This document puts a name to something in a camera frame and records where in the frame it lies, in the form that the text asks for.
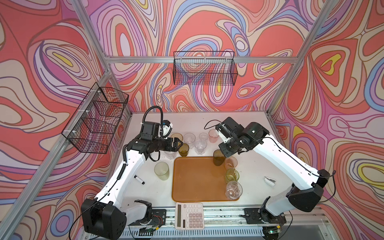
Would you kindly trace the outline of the clear faceted glass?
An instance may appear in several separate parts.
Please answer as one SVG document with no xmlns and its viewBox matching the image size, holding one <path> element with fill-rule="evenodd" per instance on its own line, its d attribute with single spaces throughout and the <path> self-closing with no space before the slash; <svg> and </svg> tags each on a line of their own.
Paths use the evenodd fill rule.
<svg viewBox="0 0 384 240">
<path fill-rule="evenodd" d="M 195 152 L 198 154 L 198 155 L 203 155 L 203 153 L 205 152 L 206 148 L 207 148 L 207 141 L 205 140 L 197 140 L 195 141 Z"/>
<path fill-rule="evenodd" d="M 240 198 L 243 193 L 243 187 L 236 181 L 230 181 L 227 183 L 225 195 L 228 200 L 235 201 Z"/>
</svg>

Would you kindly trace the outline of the pink clear cup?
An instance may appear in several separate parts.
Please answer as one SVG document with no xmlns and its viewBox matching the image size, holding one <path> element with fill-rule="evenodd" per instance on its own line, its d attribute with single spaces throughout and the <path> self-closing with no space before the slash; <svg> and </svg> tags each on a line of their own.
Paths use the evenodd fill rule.
<svg viewBox="0 0 384 240">
<path fill-rule="evenodd" d="M 218 132 L 215 129 L 209 131 L 209 141 L 211 143 L 216 143 L 219 139 Z"/>
</svg>

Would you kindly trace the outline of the pink textured cup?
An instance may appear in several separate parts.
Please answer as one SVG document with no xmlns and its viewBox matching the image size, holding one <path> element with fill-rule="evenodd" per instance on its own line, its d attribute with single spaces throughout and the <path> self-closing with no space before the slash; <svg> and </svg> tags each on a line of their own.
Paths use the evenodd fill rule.
<svg viewBox="0 0 384 240">
<path fill-rule="evenodd" d="M 224 166 L 226 170 L 235 169 L 238 165 L 238 160 L 235 157 L 225 159 Z"/>
</svg>

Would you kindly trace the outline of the small clear glass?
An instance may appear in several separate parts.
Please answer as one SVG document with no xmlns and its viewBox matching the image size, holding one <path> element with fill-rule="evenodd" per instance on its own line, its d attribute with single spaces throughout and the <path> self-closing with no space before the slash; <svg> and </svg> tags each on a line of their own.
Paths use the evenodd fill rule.
<svg viewBox="0 0 384 240">
<path fill-rule="evenodd" d="M 200 133 L 199 139 L 206 142 L 209 140 L 209 135 L 207 133 Z"/>
</svg>

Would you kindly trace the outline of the brown textured cup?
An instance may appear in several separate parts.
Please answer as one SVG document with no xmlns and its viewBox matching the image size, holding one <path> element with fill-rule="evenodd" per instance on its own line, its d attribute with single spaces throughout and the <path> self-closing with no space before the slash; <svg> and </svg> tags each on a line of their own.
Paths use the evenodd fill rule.
<svg viewBox="0 0 384 240">
<path fill-rule="evenodd" d="M 215 166 L 221 166 L 224 163 L 225 159 L 226 159 L 226 157 L 221 152 L 220 149 L 214 151 L 214 153 L 213 153 L 213 163 L 214 163 Z"/>
</svg>

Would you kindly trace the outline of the green ribbed glass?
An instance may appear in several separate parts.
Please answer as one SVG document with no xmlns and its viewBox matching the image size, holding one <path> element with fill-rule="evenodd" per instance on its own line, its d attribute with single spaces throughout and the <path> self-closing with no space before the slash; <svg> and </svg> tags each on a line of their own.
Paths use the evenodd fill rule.
<svg viewBox="0 0 384 240">
<path fill-rule="evenodd" d="M 228 169 L 226 171 L 226 175 L 225 175 L 226 183 L 229 183 L 232 181 L 237 182 L 239 180 L 239 178 L 240 178 L 240 174 L 236 169 Z"/>
</svg>

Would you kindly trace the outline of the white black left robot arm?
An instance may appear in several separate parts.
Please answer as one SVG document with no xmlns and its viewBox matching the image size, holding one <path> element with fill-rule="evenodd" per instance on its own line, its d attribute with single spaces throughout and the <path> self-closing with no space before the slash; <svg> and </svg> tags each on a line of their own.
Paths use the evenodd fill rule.
<svg viewBox="0 0 384 240">
<path fill-rule="evenodd" d="M 160 113 L 160 121 L 148 122 L 146 117 L 159 106 L 150 107 L 143 116 L 139 134 L 122 148 L 123 160 L 102 190 L 81 206 L 84 231 L 108 240 L 117 240 L 126 226 L 152 221 L 152 204 L 135 200 L 123 206 L 124 193 L 139 168 L 151 158 L 151 153 L 177 152 L 183 145 L 179 138 L 171 138 L 173 125 Z"/>
</svg>

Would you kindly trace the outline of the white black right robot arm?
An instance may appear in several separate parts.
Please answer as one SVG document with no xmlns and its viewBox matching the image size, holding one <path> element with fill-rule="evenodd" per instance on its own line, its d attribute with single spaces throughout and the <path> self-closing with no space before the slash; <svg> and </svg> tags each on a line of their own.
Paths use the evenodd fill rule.
<svg viewBox="0 0 384 240">
<path fill-rule="evenodd" d="M 261 222 L 269 224 L 290 210 L 311 212 L 321 201 L 324 187 L 332 175 L 317 170 L 296 157 L 281 145 L 262 125 L 251 122 L 246 127 L 231 117 L 215 125 L 222 143 L 219 148 L 225 157 L 254 151 L 281 170 L 293 183 L 284 192 L 267 197 L 258 209 Z"/>
</svg>

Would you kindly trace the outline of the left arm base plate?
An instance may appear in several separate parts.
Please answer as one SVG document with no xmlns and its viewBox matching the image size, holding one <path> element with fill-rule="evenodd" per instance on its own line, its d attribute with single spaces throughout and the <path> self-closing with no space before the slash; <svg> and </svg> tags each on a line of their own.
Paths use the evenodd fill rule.
<svg viewBox="0 0 384 240">
<path fill-rule="evenodd" d="M 161 227 L 166 223 L 167 210 L 166 209 L 154 209 L 152 210 L 152 218 L 150 220 L 144 219 L 136 221 L 130 224 L 132 226 L 139 227 Z"/>
</svg>

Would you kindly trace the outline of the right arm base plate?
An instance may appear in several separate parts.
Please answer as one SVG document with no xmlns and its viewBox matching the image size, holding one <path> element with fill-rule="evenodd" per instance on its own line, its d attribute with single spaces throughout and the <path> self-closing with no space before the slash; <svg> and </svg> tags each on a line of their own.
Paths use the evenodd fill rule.
<svg viewBox="0 0 384 240">
<path fill-rule="evenodd" d="M 267 210 L 260 210 L 259 208 L 245 208 L 244 214 L 241 215 L 247 224 L 267 224 L 267 225 L 284 225 L 287 223 L 284 214 L 273 216 Z"/>
</svg>

